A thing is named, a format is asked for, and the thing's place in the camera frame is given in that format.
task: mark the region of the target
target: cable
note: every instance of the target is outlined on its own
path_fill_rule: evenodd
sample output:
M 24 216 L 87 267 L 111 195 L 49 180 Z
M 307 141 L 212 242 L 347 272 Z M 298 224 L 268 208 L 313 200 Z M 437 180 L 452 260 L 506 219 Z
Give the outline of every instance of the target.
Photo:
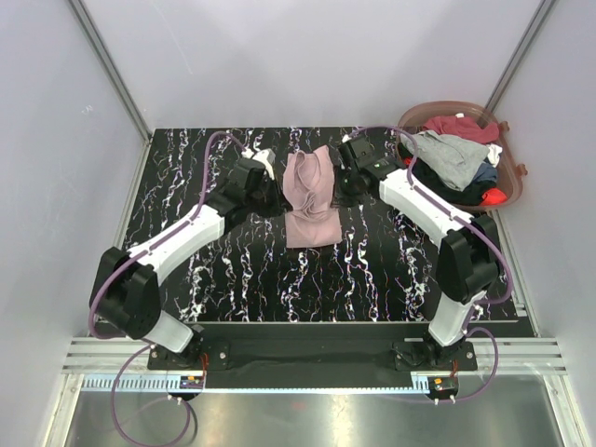
M 182 403 L 184 405 L 184 408 L 186 409 L 186 422 L 184 423 L 183 430 L 180 432 L 180 434 L 176 438 L 174 438 L 173 440 L 171 440 L 170 442 L 168 442 L 166 444 L 160 444 L 160 445 L 143 444 L 142 442 L 138 442 L 138 441 L 134 440 L 133 438 L 131 438 L 129 435 L 127 435 L 125 433 L 125 431 L 122 428 L 122 426 L 120 425 L 120 422 L 118 421 L 118 418 L 115 413 L 115 389 L 118 385 L 118 382 L 120 381 L 120 377 L 122 376 L 124 371 L 127 369 L 127 367 L 130 365 L 130 363 L 132 363 L 133 360 L 135 360 L 137 357 L 140 356 L 140 354 L 142 354 L 143 352 L 145 352 L 146 350 L 148 350 L 150 348 L 151 348 L 151 346 L 147 345 L 147 346 L 144 346 L 141 349 L 139 349 L 137 352 L 135 352 L 132 356 L 130 356 L 130 359 L 128 359 L 124 363 L 124 365 L 122 365 L 122 368 L 120 368 L 120 371 L 116 375 L 114 383 L 112 384 L 112 389 L 110 391 L 110 410 L 111 410 L 111 414 L 112 414 L 112 422 L 114 422 L 114 427 L 115 427 L 116 431 L 118 432 L 118 434 L 124 440 L 127 440 L 128 442 L 130 442 L 132 445 L 136 445 L 139 447 L 172 447 L 173 445 L 177 444 L 183 438 L 183 436 L 186 434 L 186 431 L 188 431 L 188 428 L 190 427 L 190 417 L 191 417 L 192 411 L 191 411 L 190 405 L 185 400 L 178 399 L 178 402 Z
M 414 189 L 414 191 L 416 191 L 418 194 L 420 194 L 422 197 L 424 197 L 426 200 L 428 200 L 436 208 L 441 210 L 444 214 L 448 215 L 450 219 L 453 219 L 456 222 L 458 222 L 459 224 L 463 225 L 465 228 L 467 228 L 469 231 L 471 231 L 476 237 L 478 237 L 482 242 L 484 242 L 488 246 L 488 248 L 491 249 L 491 251 L 494 253 L 494 256 L 496 257 L 498 262 L 503 266 L 503 270 L 505 270 L 505 274 L 507 276 L 507 288 L 505 290 L 505 293 L 502 296 L 500 296 L 499 298 L 495 298 L 492 300 L 488 299 L 488 298 L 479 300 L 476 304 L 478 304 L 478 305 L 500 305 L 500 304 L 504 303 L 511 296 L 511 293 L 513 292 L 513 281 L 512 281 L 513 276 L 511 275 L 511 269 L 509 268 L 508 262 L 505 259 L 505 256 L 503 255 L 501 250 L 498 249 L 496 247 L 496 245 L 493 243 L 493 241 L 491 239 L 489 239 L 487 236 L 485 236 L 474 225 L 472 225 L 469 222 L 466 222 L 464 219 L 462 219 L 459 216 L 452 217 L 449 210 L 446 207 L 444 207 L 436 198 L 434 198 L 433 196 L 428 194 L 425 190 L 423 190 L 417 184 L 414 183 L 414 180 L 413 180 L 414 176 L 412 175 L 412 169 L 413 169 L 413 165 L 416 163 L 416 160 L 418 159 L 419 150 L 418 150 L 418 143 L 416 142 L 416 139 L 413 137 L 412 134 L 406 132 L 405 130 L 398 128 L 397 126 L 368 126 L 365 128 L 358 128 L 358 129 L 353 130 L 350 133 L 350 136 L 353 137 L 365 130 L 377 129 L 377 128 L 393 130 L 393 131 L 397 132 L 398 134 L 401 134 L 401 135 L 407 137 L 413 143 L 413 157 L 412 157 L 412 161 L 410 162 L 410 166 L 408 166 L 408 172 L 407 172 L 408 183 L 410 184 L 410 186 Z M 466 328 L 467 324 L 469 323 L 469 321 L 472 318 L 472 312 L 473 312 L 473 310 L 470 311 L 470 315 L 468 315 L 466 318 L 466 324 L 464 325 L 464 329 Z
M 196 210 L 193 212 L 193 214 L 190 216 L 190 219 L 187 221 L 184 221 L 182 224 L 178 225 L 176 228 L 174 228 L 174 230 L 168 232 L 166 235 L 164 235 L 162 238 L 160 238 L 158 241 L 156 241 L 153 245 L 149 246 L 149 251 L 148 250 L 143 250 L 139 253 L 137 253 L 136 255 L 134 255 L 133 257 L 129 258 L 128 260 L 126 260 L 122 265 L 120 265 L 106 280 L 105 282 L 102 284 L 102 286 L 100 287 L 100 289 L 97 291 L 97 293 L 95 294 L 95 297 L 93 298 L 93 301 L 91 302 L 91 306 L 89 308 L 89 315 L 88 315 L 88 328 L 89 328 L 89 332 L 91 333 L 91 335 L 93 335 L 95 338 L 98 338 L 100 340 L 108 340 L 111 338 L 115 338 L 117 337 L 119 334 L 115 334 L 115 335 L 101 335 L 97 332 L 96 328 L 95 328 L 95 315 L 97 312 L 97 308 L 100 304 L 100 301 L 103 299 L 103 297 L 105 296 L 105 294 L 107 293 L 108 289 L 110 288 L 110 286 L 114 283 L 114 281 L 116 281 L 118 278 L 120 278 L 120 276 L 134 263 L 136 263 L 137 261 L 139 261 L 143 256 L 147 255 L 150 251 L 153 251 L 155 249 L 157 249 L 159 246 L 161 246 L 162 244 L 164 244 L 165 242 L 167 242 L 168 240 L 170 240 L 172 237 L 176 236 L 177 234 L 179 234 L 181 231 L 184 230 L 184 228 L 186 228 L 194 219 L 196 219 L 201 211 L 201 209 L 203 208 L 203 204 L 205 203 L 205 197 L 206 197 L 206 191 L 207 191 L 207 179 L 209 176 L 209 157 L 210 157 L 210 152 L 211 152 L 211 147 L 213 146 L 213 144 L 215 143 L 215 140 L 218 137 L 226 137 L 228 139 L 230 139 L 234 144 L 236 144 L 241 151 L 244 151 L 244 145 L 242 144 L 242 142 L 240 142 L 240 140 L 238 138 L 236 138 L 234 135 L 232 135 L 231 133 L 225 132 L 225 131 L 216 131 L 213 132 L 210 136 L 210 138 L 207 140 L 207 146 L 205 147 L 205 158 L 204 158 L 204 162 L 203 162 L 203 182 L 201 185 L 201 193 L 200 193 L 200 198 L 198 200 L 198 204 L 196 205 Z M 127 440 L 128 442 L 130 442 L 133 445 L 137 445 L 140 447 L 171 447 L 173 445 L 175 445 L 176 443 L 178 443 L 178 441 L 180 441 L 183 436 L 186 434 L 186 431 L 188 431 L 188 428 L 190 426 L 190 418 L 191 418 L 191 413 L 192 413 L 192 409 L 190 407 L 190 405 L 182 399 L 179 399 L 179 402 L 182 402 L 184 404 L 184 407 L 186 409 L 186 423 L 184 424 L 183 430 L 182 432 L 171 442 L 167 443 L 167 444 L 162 444 L 160 446 L 152 446 L 150 444 L 143 444 L 140 442 L 135 441 L 133 438 L 131 438 L 129 435 L 127 435 L 124 431 L 124 429 L 122 428 L 122 425 L 118 422 L 118 419 L 116 417 L 116 413 L 115 413 L 115 389 L 116 386 L 118 384 L 118 381 L 120 380 L 120 377 L 122 376 L 122 374 L 124 373 L 124 371 L 127 369 L 127 367 L 130 365 L 130 363 L 135 360 L 138 356 L 140 356 L 140 354 L 142 354 L 144 351 L 146 351 L 147 349 L 149 349 L 151 346 L 147 345 L 145 347 L 143 347 L 142 349 L 140 349 L 139 351 L 137 351 L 135 354 L 133 354 L 122 366 L 122 368 L 120 369 L 120 371 L 118 372 L 118 374 L 116 375 L 116 378 L 114 380 L 114 384 L 112 385 L 112 390 L 110 393 L 110 410 L 111 410 L 111 414 L 112 414 L 112 421 L 114 422 L 114 427 L 116 429 L 116 431 L 118 432 L 118 434 L 124 439 Z M 205 359 L 203 359 L 201 357 L 201 362 L 203 363 L 203 384 L 202 387 L 205 386 L 205 373 L 207 370 L 207 366 L 209 365 L 209 358 L 207 357 L 207 354 L 205 354 Z M 154 400 L 152 402 L 149 402 L 149 404 L 144 405 L 136 414 L 146 410 L 147 408 L 153 406 L 155 403 L 157 403 L 160 400 Z

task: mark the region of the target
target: black and white marble surface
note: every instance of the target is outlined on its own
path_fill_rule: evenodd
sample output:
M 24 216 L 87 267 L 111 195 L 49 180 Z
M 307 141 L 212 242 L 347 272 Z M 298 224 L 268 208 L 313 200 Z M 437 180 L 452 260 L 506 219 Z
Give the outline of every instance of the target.
M 176 222 L 199 198 L 207 139 L 218 129 L 159 129 L 142 175 L 125 247 Z M 352 128 L 231 129 L 253 150 L 276 152 L 281 176 L 288 152 L 336 145 Z M 389 131 L 371 144 L 395 150 Z M 215 144 L 208 188 L 240 157 L 229 141 Z M 440 290 L 433 279 L 437 249 L 405 215 L 367 198 L 340 210 L 344 240 L 318 250 L 286 249 L 284 218 L 251 215 L 204 247 L 162 286 L 164 309 L 194 321 L 400 321 L 432 318 Z M 496 289 L 503 290 L 503 278 Z M 515 308 L 488 309 L 491 320 L 515 319 Z

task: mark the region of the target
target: laundry basket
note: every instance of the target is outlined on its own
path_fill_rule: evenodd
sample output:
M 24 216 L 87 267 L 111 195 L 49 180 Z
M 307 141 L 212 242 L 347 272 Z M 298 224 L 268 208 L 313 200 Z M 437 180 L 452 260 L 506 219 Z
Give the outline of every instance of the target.
M 526 170 L 525 165 L 517 165 L 515 163 L 513 155 L 509 150 L 507 140 L 505 139 L 505 133 L 509 130 L 507 121 L 499 123 L 494 115 L 484 109 L 484 107 L 471 102 L 438 101 L 425 102 L 424 104 L 416 105 L 401 117 L 398 126 L 406 131 L 416 132 L 429 120 L 429 118 L 455 114 L 464 114 L 465 116 L 474 118 L 481 128 L 484 128 L 491 122 L 498 124 L 499 139 L 495 143 L 503 148 L 503 152 L 499 164 L 496 166 L 498 174 L 496 187 L 503 191 L 508 197 L 505 202 L 498 205 L 479 205 L 477 207 L 456 205 L 456 207 L 468 212 L 479 212 L 502 208 L 515 202 L 522 194 L 522 177 L 527 175 L 528 171 Z

